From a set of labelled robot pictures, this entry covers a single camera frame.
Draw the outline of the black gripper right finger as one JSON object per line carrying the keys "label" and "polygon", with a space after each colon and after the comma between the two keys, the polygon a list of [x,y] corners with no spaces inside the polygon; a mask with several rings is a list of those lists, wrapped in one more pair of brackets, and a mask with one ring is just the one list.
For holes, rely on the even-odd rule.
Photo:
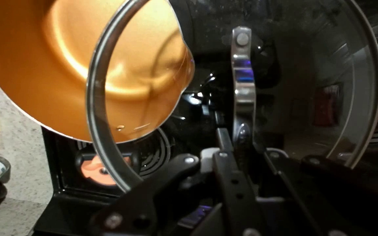
{"label": "black gripper right finger", "polygon": [[318,236],[378,236],[378,179],[320,156],[290,158],[268,148],[265,159]]}

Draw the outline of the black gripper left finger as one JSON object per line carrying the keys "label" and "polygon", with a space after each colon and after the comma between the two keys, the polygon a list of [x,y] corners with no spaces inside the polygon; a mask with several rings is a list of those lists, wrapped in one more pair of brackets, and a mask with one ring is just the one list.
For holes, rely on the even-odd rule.
{"label": "black gripper left finger", "polygon": [[152,236],[158,232],[156,199],[200,169],[200,158],[183,153],[91,220],[91,236]]}

